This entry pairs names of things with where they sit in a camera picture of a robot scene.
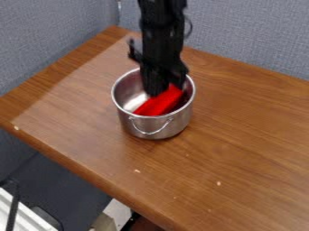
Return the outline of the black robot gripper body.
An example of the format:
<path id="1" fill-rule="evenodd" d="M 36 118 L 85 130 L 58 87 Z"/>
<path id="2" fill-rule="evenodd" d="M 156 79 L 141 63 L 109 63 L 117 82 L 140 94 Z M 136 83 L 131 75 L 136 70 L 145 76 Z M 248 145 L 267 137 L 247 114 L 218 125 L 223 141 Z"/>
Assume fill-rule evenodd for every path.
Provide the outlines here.
<path id="1" fill-rule="evenodd" d="M 141 38 L 129 39 L 129 58 L 139 63 L 143 76 L 183 76 L 188 68 L 180 59 L 185 18 L 163 22 L 140 19 Z"/>

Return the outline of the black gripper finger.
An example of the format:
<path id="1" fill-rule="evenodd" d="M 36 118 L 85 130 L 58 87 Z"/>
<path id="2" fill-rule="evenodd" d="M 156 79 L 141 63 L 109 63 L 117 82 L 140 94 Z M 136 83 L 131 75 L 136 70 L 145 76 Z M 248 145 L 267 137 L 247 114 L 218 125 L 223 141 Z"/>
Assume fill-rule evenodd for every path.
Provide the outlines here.
<path id="1" fill-rule="evenodd" d="M 156 97 L 167 90 L 168 81 L 165 72 L 151 67 L 141 67 L 143 90 L 149 97 Z"/>
<path id="2" fill-rule="evenodd" d="M 183 89 L 183 84 L 185 81 L 185 73 L 180 72 L 180 73 L 169 73 L 169 77 L 168 77 L 168 82 L 177 88 L 177 89 Z"/>

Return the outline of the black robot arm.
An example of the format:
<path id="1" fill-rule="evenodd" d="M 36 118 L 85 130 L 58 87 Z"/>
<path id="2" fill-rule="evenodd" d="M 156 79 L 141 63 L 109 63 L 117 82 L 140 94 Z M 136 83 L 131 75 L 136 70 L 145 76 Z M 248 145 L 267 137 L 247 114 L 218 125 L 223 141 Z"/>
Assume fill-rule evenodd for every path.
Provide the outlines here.
<path id="1" fill-rule="evenodd" d="M 140 66 L 141 86 L 149 97 L 169 84 L 181 89 L 188 68 L 180 59 L 192 23 L 184 14 L 187 0 L 137 0 L 141 38 L 129 39 L 128 57 Z"/>

